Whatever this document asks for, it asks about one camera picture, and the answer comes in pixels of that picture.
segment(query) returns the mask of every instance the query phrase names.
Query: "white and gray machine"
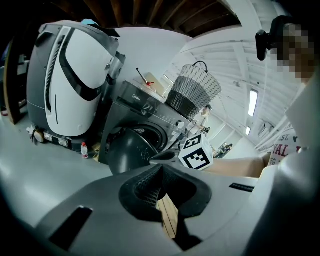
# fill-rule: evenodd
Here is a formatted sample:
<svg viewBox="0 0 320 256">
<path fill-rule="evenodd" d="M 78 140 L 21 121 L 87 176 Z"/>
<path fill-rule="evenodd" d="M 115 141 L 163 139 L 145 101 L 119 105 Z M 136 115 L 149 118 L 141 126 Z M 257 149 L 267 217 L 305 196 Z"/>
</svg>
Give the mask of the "white and gray machine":
<svg viewBox="0 0 320 256">
<path fill-rule="evenodd" d="M 39 33 L 27 78 L 29 117 L 45 139 L 78 151 L 126 57 L 118 39 L 90 25 L 59 21 Z"/>
</svg>

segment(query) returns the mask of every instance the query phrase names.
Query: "gray floor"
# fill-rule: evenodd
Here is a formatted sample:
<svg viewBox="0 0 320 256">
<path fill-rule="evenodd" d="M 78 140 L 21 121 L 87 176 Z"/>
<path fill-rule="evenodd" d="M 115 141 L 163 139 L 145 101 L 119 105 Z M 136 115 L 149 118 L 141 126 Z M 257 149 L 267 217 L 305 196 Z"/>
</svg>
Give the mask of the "gray floor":
<svg viewBox="0 0 320 256">
<path fill-rule="evenodd" d="M 52 208 L 85 185 L 112 176 L 107 165 L 29 139 L 26 115 L 17 125 L 0 116 L 0 182 L 13 213 L 35 227 Z"/>
</svg>

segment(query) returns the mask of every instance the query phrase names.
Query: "midea logo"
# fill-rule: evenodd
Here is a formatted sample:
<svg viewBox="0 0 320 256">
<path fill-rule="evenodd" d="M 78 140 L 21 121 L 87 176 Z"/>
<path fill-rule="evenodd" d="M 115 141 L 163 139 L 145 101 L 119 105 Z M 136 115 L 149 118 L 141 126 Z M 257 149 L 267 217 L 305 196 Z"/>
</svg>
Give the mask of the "midea logo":
<svg viewBox="0 0 320 256">
<path fill-rule="evenodd" d="M 136 100 L 140 101 L 140 98 L 139 98 L 139 97 L 137 97 L 135 94 L 134 94 L 134 95 L 132 95 L 132 98 L 134 98 L 134 99 L 136 99 Z"/>
</svg>

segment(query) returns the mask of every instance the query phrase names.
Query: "bottle with red cap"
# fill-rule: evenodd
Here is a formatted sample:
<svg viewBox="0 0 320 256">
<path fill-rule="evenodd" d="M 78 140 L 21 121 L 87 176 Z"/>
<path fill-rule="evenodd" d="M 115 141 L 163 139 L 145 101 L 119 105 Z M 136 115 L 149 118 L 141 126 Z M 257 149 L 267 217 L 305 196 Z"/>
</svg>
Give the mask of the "bottle with red cap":
<svg viewBox="0 0 320 256">
<path fill-rule="evenodd" d="M 81 144 L 81 154 L 84 159 L 88 158 L 88 147 L 85 142 Z"/>
</svg>

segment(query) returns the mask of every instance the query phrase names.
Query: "laundry basket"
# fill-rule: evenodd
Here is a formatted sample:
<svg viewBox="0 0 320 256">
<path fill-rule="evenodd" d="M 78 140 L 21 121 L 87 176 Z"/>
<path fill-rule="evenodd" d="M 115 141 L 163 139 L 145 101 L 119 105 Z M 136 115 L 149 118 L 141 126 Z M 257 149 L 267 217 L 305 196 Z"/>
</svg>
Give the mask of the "laundry basket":
<svg viewBox="0 0 320 256">
<path fill-rule="evenodd" d="M 197 61 L 183 66 L 166 100 L 169 106 L 189 120 L 193 120 L 222 91 L 218 81 L 208 73 L 205 63 L 205 70 L 196 66 L 199 62 L 204 63 Z"/>
</svg>

